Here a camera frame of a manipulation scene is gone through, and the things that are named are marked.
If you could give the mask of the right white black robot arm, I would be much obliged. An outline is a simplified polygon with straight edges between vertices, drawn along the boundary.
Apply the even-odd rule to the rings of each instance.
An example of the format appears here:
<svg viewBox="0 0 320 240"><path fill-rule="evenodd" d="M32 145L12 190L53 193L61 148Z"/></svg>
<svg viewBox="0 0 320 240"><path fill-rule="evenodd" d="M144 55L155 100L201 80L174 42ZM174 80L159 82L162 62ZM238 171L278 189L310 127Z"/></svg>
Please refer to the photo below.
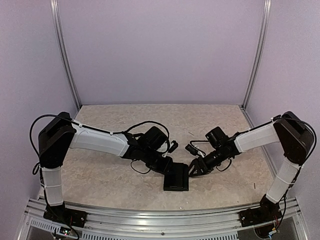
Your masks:
<svg viewBox="0 0 320 240"><path fill-rule="evenodd" d="M236 132L233 136L228 136L220 127L215 127L205 137L214 150L190 163L190 177L207 175L223 161L233 159L249 150L274 143L281 145L283 163L265 194L267 202L255 212L260 222L268 221L275 214L274 205L278 204L294 185L317 144L317 135L313 127L291 111L277 115L260 126Z"/></svg>

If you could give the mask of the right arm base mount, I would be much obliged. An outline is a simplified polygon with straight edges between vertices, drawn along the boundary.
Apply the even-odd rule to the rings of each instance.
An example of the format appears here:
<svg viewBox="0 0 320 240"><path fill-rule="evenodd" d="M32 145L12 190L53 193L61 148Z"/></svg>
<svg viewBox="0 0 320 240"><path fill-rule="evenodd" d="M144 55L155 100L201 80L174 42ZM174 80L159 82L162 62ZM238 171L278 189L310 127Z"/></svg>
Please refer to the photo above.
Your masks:
<svg viewBox="0 0 320 240"><path fill-rule="evenodd" d="M242 227L263 224L283 216L279 203L273 203L266 195L262 197L258 207L242 210L238 215Z"/></svg>

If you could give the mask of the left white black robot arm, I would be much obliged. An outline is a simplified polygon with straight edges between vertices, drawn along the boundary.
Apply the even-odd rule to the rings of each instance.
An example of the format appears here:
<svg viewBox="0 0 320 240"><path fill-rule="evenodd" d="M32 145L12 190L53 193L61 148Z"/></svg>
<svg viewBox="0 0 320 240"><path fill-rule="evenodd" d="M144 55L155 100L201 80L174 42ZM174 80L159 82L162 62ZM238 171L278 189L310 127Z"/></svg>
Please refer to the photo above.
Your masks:
<svg viewBox="0 0 320 240"><path fill-rule="evenodd" d="M52 121L38 134L38 146L33 150L38 156L38 165L45 200L50 214L63 223L70 218L64 207L61 168L68 150L85 149L111 154L123 159L142 161L150 170L167 174L173 163L168 156L178 143L170 140L168 130L162 132L161 123L152 121L153 126L145 133L131 133L138 125L123 131L107 131L85 125L71 118L68 112L51 114Z"/></svg>

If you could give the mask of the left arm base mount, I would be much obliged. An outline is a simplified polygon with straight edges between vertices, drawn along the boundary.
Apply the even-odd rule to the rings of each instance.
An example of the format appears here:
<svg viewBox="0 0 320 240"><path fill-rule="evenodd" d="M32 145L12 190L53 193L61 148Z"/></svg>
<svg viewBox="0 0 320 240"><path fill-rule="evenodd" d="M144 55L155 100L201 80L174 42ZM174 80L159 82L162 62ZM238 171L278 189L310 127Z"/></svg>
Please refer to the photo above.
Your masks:
<svg viewBox="0 0 320 240"><path fill-rule="evenodd" d="M46 220L65 224L71 227L83 228L88 213L82 210L67 208L63 202L61 205L46 205L43 217Z"/></svg>

